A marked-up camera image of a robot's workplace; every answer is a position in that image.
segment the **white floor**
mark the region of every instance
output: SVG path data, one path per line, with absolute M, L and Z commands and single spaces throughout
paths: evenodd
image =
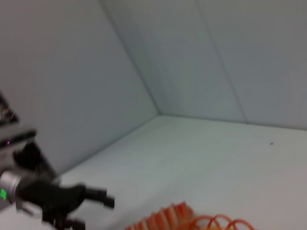
M 63 176 L 79 181 L 116 197 L 114 211 L 84 203 L 74 213 L 87 230 L 123 230 L 183 200 L 260 230 L 306 230 L 307 132 L 161 116 Z M 13 208 L 0 223 L 50 229 Z

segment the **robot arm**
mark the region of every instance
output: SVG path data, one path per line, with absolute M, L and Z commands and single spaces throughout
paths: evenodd
M 106 190 L 78 184 L 59 187 L 59 179 L 34 144 L 35 129 L 17 123 L 0 128 L 0 211 L 16 204 L 29 211 L 24 202 L 42 210 L 42 221 L 55 229 L 85 230 L 85 223 L 68 215 L 84 200 L 93 200 L 114 208 L 114 198 Z

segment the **white wall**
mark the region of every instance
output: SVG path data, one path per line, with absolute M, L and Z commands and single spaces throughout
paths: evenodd
M 193 1 L 101 2 L 163 114 L 244 121 Z
M 106 5 L 162 113 L 307 128 L 306 1 Z
M 0 90 L 58 172 L 157 115 L 97 1 L 2 0 Z

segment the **green light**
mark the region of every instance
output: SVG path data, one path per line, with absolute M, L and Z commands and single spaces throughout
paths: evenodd
M 1 189 L 0 190 L 0 197 L 2 197 L 3 199 L 6 200 L 6 195 L 7 195 L 6 191 L 4 189 Z

